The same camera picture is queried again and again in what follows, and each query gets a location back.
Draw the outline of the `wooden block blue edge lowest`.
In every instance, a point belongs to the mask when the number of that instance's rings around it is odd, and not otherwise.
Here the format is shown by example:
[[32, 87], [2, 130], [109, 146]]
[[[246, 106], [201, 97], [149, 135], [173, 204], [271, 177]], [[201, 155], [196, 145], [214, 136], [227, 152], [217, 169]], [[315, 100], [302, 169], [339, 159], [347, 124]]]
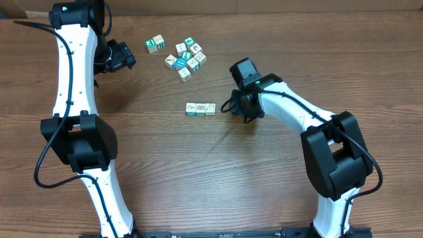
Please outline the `wooden block blue edge lowest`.
[[186, 115], [187, 116], [196, 115], [196, 103], [191, 103], [191, 102], [186, 103]]

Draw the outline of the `wooden block green edge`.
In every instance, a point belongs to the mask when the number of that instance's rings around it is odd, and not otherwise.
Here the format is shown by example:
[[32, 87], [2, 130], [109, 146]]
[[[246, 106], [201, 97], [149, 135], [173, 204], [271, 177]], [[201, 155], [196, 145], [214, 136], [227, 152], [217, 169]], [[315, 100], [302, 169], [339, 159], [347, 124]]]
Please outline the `wooden block green edge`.
[[202, 103], [196, 103], [196, 115], [205, 116], [206, 115], [206, 105]]

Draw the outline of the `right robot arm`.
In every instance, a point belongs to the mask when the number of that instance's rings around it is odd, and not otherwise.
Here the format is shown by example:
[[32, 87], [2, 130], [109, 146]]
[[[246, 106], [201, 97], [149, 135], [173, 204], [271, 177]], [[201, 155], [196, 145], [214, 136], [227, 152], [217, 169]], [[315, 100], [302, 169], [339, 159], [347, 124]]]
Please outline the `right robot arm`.
[[282, 228], [280, 236], [371, 237], [371, 229], [349, 224], [354, 200], [375, 166], [355, 117], [314, 106], [280, 77], [261, 75], [248, 58], [229, 71], [237, 88], [221, 111], [243, 116], [246, 124], [269, 114], [298, 134], [307, 176], [319, 195], [310, 226]]

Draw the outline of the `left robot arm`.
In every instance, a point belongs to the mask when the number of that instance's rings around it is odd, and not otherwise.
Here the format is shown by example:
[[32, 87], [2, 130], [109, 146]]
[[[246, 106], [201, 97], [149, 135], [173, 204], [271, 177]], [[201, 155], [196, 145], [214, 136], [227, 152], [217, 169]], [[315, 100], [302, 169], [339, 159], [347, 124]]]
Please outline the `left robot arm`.
[[86, 186], [100, 237], [137, 237], [116, 176], [116, 133], [98, 115], [95, 102], [95, 75], [136, 63], [126, 43], [106, 40], [112, 28], [104, 24], [109, 9], [104, 1], [54, 4], [49, 20], [58, 43], [58, 93], [52, 117], [42, 120], [40, 129], [46, 147]]

